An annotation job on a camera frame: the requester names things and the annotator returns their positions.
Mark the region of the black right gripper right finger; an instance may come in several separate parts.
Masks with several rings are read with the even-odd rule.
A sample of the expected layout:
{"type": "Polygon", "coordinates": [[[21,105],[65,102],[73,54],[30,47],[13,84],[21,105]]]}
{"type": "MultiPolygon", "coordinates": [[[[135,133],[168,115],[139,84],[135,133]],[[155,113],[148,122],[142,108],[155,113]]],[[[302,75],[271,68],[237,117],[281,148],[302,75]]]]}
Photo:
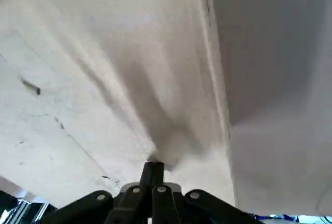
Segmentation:
{"type": "Polygon", "coordinates": [[[164,183],[164,164],[151,165],[152,223],[261,223],[204,190],[173,190],[164,183]]]}

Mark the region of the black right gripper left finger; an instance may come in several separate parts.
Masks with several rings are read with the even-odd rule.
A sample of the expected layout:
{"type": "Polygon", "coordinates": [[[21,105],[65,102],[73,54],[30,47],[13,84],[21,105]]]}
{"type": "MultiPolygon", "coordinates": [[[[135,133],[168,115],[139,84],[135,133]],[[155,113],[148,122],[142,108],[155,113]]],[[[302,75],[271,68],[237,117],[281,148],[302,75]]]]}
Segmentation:
{"type": "Polygon", "coordinates": [[[41,223],[147,223],[155,186],[155,162],[144,164],[138,183],[122,187],[117,196],[98,190],[41,218],[41,223]]]}

